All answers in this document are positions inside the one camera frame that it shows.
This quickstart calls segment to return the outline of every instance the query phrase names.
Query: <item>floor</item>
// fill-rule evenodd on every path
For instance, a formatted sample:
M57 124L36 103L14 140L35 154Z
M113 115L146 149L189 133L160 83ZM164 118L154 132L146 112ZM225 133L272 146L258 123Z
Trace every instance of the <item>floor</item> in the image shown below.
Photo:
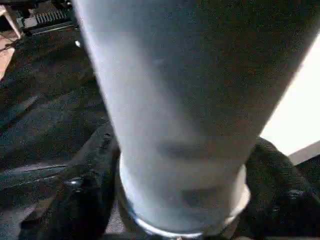
M0 81L4 77L15 52L14 48L6 49L6 45L13 43L15 40L17 40L17 36L14 31L0 32Z

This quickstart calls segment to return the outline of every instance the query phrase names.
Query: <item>white tube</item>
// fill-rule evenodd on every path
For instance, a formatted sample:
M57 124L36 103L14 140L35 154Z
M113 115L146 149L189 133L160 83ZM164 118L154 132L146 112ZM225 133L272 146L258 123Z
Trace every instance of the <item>white tube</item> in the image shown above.
M244 163L304 50L289 31L255 31L246 3L203 2L75 1L125 196L160 232L217 234L244 209Z

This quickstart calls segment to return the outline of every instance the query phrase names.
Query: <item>black fabric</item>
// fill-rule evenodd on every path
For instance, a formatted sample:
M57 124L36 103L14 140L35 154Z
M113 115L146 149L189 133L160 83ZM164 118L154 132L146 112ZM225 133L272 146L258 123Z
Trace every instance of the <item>black fabric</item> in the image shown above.
M259 138L246 163L255 236L320 236L320 201L308 181L270 142Z
M0 179L14 180L0 190L0 239L16 240L34 204L55 194L56 174L38 171L63 169L109 122L89 58L75 45L78 35L69 30L24 38L0 81L0 115L10 116L0 129ZM32 179L18 176L22 172Z
M315 156L295 166L303 176L309 181L310 185L320 193L320 156Z

